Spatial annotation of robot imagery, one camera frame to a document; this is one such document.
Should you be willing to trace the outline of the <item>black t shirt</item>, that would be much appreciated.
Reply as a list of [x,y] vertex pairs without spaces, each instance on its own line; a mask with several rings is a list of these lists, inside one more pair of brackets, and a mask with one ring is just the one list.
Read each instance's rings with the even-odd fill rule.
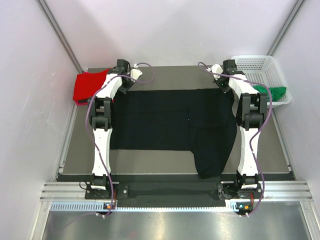
[[237,135],[231,91],[129,91],[116,95],[113,150],[189,151],[201,178],[222,174]]

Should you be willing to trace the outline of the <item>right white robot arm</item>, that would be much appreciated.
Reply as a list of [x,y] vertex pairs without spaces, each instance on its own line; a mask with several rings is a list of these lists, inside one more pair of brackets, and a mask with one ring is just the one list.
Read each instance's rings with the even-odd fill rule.
[[209,71],[224,94],[233,91],[238,97],[235,118],[241,136],[240,162],[234,182],[218,185],[219,197],[225,200],[253,197],[262,191],[257,152],[262,127],[269,119],[268,95],[254,88],[254,83],[237,69],[233,59],[225,60],[223,66],[215,64]]

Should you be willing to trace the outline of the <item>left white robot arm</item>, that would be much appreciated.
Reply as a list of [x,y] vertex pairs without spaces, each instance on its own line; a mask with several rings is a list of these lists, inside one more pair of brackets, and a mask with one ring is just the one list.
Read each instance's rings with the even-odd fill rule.
[[118,59],[116,66],[107,71],[100,89],[88,100],[85,127],[94,146],[94,163],[87,191],[97,199],[114,199],[111,179],[110,140],[115,125],[114,97],[118,90],[126,92],[135,80],[131,65]]

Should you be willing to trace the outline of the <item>folded red t shirt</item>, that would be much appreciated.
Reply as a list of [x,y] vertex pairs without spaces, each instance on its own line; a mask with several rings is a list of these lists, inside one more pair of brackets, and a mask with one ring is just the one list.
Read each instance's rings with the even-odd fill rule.
[[91,98],[94,93],[103,86],[109,70],[110,69],[107,68],[101,72],[84,72],[78,74],[73,89],[73,101]]

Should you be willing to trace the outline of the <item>white plastic basket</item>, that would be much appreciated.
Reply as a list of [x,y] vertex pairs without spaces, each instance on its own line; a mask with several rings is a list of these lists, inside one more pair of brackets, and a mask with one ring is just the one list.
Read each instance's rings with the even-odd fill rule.
[[288,105],[292,101],[292,95],[284,74],[276,61],[270,55],[234,55],[237,69],[244,72],[247,80],[254,83],[264,84],[269,88],[286,87],[285,94],[276,102],[273,101],[273,108]]

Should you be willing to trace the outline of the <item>folded pink t shirt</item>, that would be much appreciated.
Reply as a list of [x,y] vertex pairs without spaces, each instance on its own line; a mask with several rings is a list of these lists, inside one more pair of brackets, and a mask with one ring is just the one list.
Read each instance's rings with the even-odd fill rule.
[[86,105],[88,105],[88,99],[82,99],[82,100],[79,100],[79,101],[75,101],[75,104],[77,106],[86,106]]

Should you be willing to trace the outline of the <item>green crumpled t shirt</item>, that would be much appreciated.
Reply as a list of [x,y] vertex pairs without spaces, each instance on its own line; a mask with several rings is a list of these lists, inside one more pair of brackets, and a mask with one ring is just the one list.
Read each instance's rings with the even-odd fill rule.
[[[270,100],[268,91],[265,87],[261,85],[254,85],[253,88],[260,93],[267,95],[267,99]],[[270,87],[269,91],[271,93],[272,101],[279,102],[286,94],[287,88],[285,86]]]

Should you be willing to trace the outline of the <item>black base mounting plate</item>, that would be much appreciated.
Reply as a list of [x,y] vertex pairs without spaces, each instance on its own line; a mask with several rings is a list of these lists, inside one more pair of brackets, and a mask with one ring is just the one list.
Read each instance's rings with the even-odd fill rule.
[[225,200],[251,203],[261,189],[239,190],[218,182],[120,182],[113,185],[117,207],[222,207]]

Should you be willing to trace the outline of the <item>left aluminium corner post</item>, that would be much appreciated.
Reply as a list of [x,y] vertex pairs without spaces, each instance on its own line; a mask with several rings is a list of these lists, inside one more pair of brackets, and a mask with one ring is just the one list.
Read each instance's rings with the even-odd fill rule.
[[40,7],[41,11],[43,12],[46,20],[48,21],[49,25],[51,26],[52,30],[54,31],[55,35],[57,36],[60,44],[62,45],[65,53],[69,57],[71,63],[73,64],[76,71],[80,74],[83,73],[83,68],[79,63],[74,51],[72,50],[67,38],[65,37],[62,29],[60,28],[54,14],[52,13],[49,5],[45,0],[36,0],[36,3]]

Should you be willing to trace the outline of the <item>aluminium corner post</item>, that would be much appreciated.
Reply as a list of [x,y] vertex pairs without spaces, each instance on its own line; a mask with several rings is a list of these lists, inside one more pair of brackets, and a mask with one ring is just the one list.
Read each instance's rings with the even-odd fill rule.
[[45,0],[36,0],[36,3],[40,7],[41,11],[43,12],[46,20],[48,21],[49,25],[51,26],[52,30],[54,31],[55,35],[57,36],[60,44],[62,45],[65,53],[69,57],[71,63],[73,64],[76,71],[80,74],[83,73],[83,68],[79,63],[74,51],[72,50],[67,38],[65,37],[62,29],[60,28],[54,14],[52,13],[49,5]]
[[274,56],[278,48],[280,47],[281,43],[285,39],[286,34],[290,30],[291,26],[293,25],[295,19],[299,15],[300,11],[303,9],[306,0],[295,0],[293,7],[289,11],[288,16],[286,17],[284,23],[282,24],[279,32],[277,33],[274,41],[272,42],[270,48],[268,49],[267,55]]

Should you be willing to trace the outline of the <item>right aluminium corner post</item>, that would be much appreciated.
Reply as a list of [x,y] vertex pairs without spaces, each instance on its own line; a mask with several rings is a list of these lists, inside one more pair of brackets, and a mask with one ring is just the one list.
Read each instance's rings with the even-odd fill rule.
[[286,34],[290,30],[291,26],[293,25],[295,19],[299,15],[300,11],[303,9],[306,0],[295,0],[293,7],[289,11],[288,16],[286,17],[284,23],[282,24],[279,32],[277,33],[274,41],[272,42],[270,48],[268,49],[267,55],[274,56],[278,48],[280,47],[281,43],[285,39]]

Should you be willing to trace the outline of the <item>aluminium front rail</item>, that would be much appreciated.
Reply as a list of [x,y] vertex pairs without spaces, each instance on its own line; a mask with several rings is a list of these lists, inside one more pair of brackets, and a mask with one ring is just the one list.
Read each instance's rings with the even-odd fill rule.
[[[131,182],[116,183],[116,200],[129,200],[139,196],[165,197],[209,197],[212,199],[248,199],[249,190],[235,193],[230,182]],[[263,195],[264,201],[303,201],[312,199],[310,189],[304,181],[266,181],[264,191],[259,186],[254,192],[257,201]],[[40,199],[42,201],[102,201],[109,200],[107,191],[86,188],[76,182],[48,182],[44,184]]]

